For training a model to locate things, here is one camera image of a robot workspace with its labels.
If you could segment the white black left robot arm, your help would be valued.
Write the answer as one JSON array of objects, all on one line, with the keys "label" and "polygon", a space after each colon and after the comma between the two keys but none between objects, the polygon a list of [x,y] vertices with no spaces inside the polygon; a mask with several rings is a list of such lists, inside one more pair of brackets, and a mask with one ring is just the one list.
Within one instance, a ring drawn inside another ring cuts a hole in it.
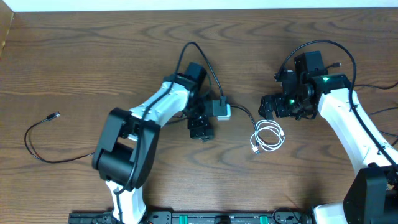
[{"label": "white black left robot arm", "polygon": [[145,212],[142,186],[154,163],[160,130],[177,113],[188,118],[192,139],[214,138],[199,96],[207,75],[204,67],[190,63],[184,73],[164,78],[161,88],[141,105],[109,113],[95,149],[92,166],[109,187],[117,223],[139,223]]}]

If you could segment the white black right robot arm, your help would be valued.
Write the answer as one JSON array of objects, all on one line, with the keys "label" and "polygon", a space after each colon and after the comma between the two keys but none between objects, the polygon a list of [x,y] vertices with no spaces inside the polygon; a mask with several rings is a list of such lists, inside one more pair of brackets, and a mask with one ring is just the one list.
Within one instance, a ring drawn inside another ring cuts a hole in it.
[{"label": "white black right robot arm", "polygon": [[313,207],[301,223],[397,223],[397,150],[369,119],[346,75],[330,74],[319,51],[296,56],[294,64],[294,70],[274,76],[282,93],[263,96],[259,115],[266,120],[320,115],[355,173],[342,202]]}]

